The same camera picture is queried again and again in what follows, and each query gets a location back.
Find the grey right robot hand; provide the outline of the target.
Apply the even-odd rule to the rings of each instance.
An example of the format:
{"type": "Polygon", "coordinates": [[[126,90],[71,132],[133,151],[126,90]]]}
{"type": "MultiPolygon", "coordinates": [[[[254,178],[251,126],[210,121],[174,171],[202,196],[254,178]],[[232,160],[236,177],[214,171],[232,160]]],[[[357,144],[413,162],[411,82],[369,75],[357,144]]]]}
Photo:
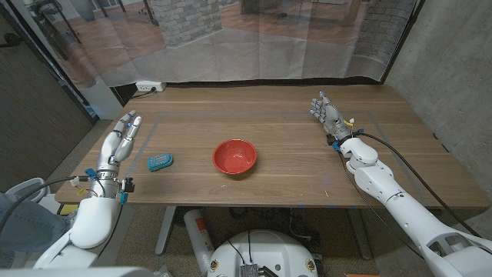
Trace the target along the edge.
{"type": "Polygon", "coordinates": [[[310,113],[323,125],[331,144],[336,142],[341,145],[344,140],[353,137],[351,127],[323,91],[319,92],[319,98],[312,99],[310,113]]]}

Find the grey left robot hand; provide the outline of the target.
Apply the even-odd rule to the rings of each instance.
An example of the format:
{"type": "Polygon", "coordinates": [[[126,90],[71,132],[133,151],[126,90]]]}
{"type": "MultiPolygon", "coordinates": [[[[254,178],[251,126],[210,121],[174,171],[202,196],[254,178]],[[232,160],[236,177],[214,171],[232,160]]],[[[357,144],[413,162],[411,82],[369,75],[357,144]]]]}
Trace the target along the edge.
{"type": "Polygon", "coordinates": [[[103,141],[96,165],[98,179],[118,176],[119,166],[131,154],[135,138],[143,122],[135,110],[123,115],[103,141]]]}

